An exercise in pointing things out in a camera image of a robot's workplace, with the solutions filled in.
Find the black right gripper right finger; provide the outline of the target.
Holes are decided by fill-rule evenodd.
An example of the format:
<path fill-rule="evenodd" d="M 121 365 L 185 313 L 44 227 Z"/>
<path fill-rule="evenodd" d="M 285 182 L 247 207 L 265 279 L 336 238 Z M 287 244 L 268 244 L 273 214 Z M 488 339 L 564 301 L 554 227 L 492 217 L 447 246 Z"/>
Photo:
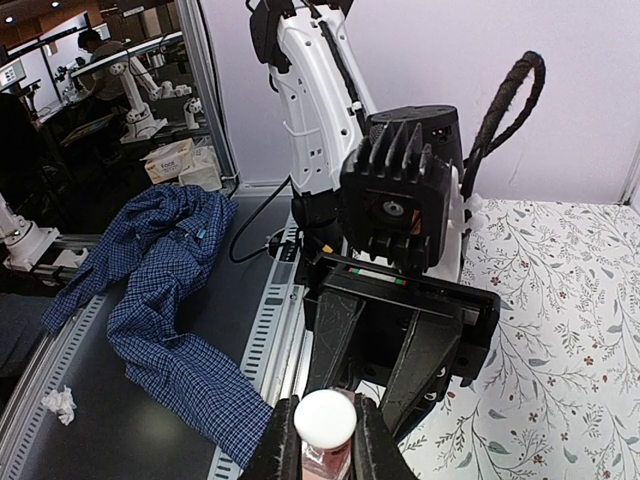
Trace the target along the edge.
<path fill-rule="evenodd" d="M 357 423 L 352 438 L 352 478 L 415 480 L 374 401 L 357 394 L 354 407 Z"/>

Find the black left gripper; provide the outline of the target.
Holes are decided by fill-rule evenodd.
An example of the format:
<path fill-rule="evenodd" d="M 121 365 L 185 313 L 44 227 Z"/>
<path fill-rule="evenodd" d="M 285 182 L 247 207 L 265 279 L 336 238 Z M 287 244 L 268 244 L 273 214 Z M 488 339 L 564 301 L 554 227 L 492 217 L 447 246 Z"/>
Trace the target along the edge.
<path fill-rule="evenodd" d="M 384 422 L 407 435 L 451 377 L 479 375 L 500 317 L 497 294 L 336 254 L 318 255 L 301 277 L 312 335 L 306 394 L 383 385 Z"/>

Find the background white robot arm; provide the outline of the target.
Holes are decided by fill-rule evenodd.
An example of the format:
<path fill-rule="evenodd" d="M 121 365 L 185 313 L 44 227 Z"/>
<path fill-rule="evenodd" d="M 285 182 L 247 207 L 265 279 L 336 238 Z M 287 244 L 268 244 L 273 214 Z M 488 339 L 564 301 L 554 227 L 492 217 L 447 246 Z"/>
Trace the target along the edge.
<path fill-rule="evenodd" d="M 111 65 L 109 72 L 121 81 L 130 105 L 130 110 L 125 115 L 127 132 L 120 138 L 120 143 L 125 145 L 151 139 L 168 121 L 166 118 L 154 117 L 148 103 L 141 96 L 139 85 L 142 85 L 150 98 L 155 99 L 161 97 L 162 89 L 137 57 L 129 57 L 126 61 Z"/>

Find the blue checked sleeve forearm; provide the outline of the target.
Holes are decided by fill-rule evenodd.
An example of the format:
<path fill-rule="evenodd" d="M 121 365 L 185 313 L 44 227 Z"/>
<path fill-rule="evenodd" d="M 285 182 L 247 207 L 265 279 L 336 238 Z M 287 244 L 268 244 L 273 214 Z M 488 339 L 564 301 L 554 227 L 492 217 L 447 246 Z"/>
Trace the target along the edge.
<path fill-rule="evenodd" d="M 127 378 L 247 469 L 271 406 L 227 355 L 176 329 L 180 303 L 207 283 L 237 208 L 196 185 L 147 189 L 111 221 L 41 322 L 57 333 L 93 296 L 125 280 L 107 338 Z"/>

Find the pink nail polish bottle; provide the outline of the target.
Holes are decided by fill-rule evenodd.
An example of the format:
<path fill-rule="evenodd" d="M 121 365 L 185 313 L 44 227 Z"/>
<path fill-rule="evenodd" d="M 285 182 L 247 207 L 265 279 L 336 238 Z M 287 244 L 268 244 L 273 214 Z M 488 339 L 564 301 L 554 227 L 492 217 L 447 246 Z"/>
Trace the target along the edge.
<path fill-rule="evenodd" d="M 352 438 L 311 436 L 302 439 L 303 480 L 345 480 L 351 477 Z"/>

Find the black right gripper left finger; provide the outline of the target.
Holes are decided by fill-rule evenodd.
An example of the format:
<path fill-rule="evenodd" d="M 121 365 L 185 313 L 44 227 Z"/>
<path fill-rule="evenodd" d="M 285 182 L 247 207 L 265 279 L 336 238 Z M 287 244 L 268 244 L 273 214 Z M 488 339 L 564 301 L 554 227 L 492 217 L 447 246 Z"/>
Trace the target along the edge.
<path fill-rule="evenodd" d="M 261 443 L 244 471 L 245 480 L 302 478 L 301 439 L 294 426 L 299 402 L 299 397 L 294 395 L 276 403 Z"/>

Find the white nail polish brush cap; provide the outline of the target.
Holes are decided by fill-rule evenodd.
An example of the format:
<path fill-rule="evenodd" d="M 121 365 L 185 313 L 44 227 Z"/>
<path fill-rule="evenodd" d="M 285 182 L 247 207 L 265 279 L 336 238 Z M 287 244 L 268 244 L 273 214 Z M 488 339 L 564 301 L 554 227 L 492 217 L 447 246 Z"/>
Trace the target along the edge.
<path fill-rule="evenodd" d="M 354 396 L 333 389 L 309 393 L 299 401 L 293 421 L 299 437 L 308 445 L 321 450 L 337 449 L 355 431 Z"/>

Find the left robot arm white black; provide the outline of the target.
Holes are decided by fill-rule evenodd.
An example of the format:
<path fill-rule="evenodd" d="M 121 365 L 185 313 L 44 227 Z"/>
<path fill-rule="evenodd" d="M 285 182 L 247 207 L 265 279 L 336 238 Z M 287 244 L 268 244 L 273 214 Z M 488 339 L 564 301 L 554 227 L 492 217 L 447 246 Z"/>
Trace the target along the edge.
<path fill-rule="evenodd" d="M 382 386 L 396 439 L 473 382 L 499 297 L 461 282 L 474 166 L 451 105 L 378 111 L 351 50 L 346 1 L 261 1 L 250 30 L 293 147 L 296 281 L 313 339 L 305 389 Z"/>

